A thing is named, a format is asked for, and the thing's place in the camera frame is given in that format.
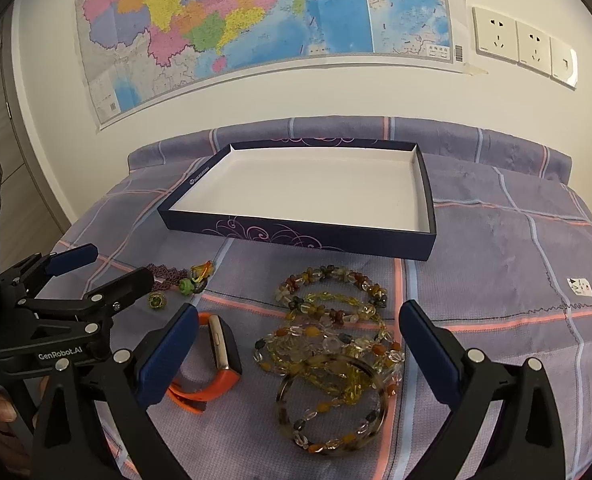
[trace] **bed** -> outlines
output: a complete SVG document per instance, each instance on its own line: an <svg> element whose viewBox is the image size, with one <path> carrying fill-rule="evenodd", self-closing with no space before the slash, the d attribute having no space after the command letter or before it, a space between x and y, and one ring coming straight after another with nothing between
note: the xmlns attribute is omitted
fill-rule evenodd
<svg viewBox="0 0 592 480"><path fill-rule="evenodd" d="M300 137L361 137L419 144L429 174L437 238L427 262L278 246L238 237L169 231L156 207L204 160L230 142ZM216 264L198 310L226 319L236 337L243 378L210 402L203 415L165 398L149 409L159 433L195 480L398 480L422 456L448 414L408 354L402 390L376 442L341 459L303 453L279 437L274 412L277 376L253 362L253 343L271 332L285 309L274 298L293 272L322 264L360 270L389 289L386 322L418 300L429 318L452 330L465 348L496 361L522 364L535 355L550 377L564 434L568 479L592 461L592 297L577 296L567 279L592 289L592 214L568 187L571 159L547 146L460 124L383 117L290 118L216 128L144 146L128 158L129 174L74 224L56 246L94 243L95 264L55 278L43 297L79 298L92 288L149 263L188 268ZM293 183L285 183L290 190ZM307 192L329 192L308 190ZM307 203L307 192L288 193ZM146 298L115 318L112 348L134 348L183 303L178 292L153 311ZM213 374L204 338L181 368L183 381ZM461 478L476 470L500 407L493 405ZM137 478L111 418L102 412L122 472Z"/></svg>

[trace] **map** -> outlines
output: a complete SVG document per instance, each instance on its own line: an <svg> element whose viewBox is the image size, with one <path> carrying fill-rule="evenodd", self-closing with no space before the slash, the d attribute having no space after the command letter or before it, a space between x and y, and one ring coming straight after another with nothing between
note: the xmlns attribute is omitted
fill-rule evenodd
<svg viewBox="0 0 592 480"><path fill-rule="evenodd" d="M76 0L76 16L100 124L208 78L286 60L454 63L447 0Z"/></svg>

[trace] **watch face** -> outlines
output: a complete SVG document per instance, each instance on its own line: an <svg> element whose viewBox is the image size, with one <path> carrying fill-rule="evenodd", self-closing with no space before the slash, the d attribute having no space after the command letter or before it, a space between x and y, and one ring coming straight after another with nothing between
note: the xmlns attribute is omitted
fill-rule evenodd
<svg viewBox="0 0 592 480"><path fill-rule="evenodd" d="M219 316L209 317L209 338L216 368L218 370L233 370L242 375L243 368L240 364L234 333Z"/></svg>

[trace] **fingernail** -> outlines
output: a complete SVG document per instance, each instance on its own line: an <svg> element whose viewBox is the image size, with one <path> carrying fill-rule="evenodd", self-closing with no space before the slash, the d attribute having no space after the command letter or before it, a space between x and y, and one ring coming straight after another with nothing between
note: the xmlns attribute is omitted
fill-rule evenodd
<svg viewBox="0 0 592 480"><path fill-rule="evenodd" d="M13 406L3 399L0 399L0 418L3 422L13 422L16 419Z"/></svg>

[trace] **shallow box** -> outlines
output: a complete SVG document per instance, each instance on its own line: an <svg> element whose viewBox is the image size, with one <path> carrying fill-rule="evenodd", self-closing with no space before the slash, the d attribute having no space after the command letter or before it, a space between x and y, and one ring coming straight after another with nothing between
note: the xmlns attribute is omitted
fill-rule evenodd
<svg viewBox="0 0 592 480"><path fill-rule="evenodd" d="M413 142L234 142L158 211L172 230L412 260L427 260L436 238Z"/></svg>

